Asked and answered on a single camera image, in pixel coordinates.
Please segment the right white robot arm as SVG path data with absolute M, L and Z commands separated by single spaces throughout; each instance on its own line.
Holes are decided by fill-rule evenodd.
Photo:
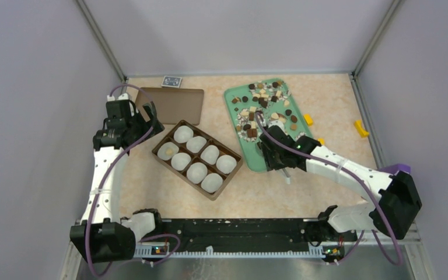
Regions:
M 365 200 L 346 207 L 333 205 L 319 214 L 318 231 L 326 240 L 350 230 L 375 230 L 402 240 L 422 208 L 414 179 L 406 171 L 388 173 L 362 166 L 311 137 L 293 139 L 277 125 L 262 129 L 260 144 L 270 168 L 298 168 L 322 176 Z

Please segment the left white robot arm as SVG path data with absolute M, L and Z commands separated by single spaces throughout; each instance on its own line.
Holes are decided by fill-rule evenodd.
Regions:
M 164 130 L 154 102 L 141 108 L 127 94 L 109 96 L 107 118 L 93 136 L 94 175 L 86 209 L 70 228 L 69 238 L 84 260 L 107 263 L 130 260 L 144 236 L 157 241 L 164 226 L 155 210 L 120 216 L 121 181 L 130 150 Z

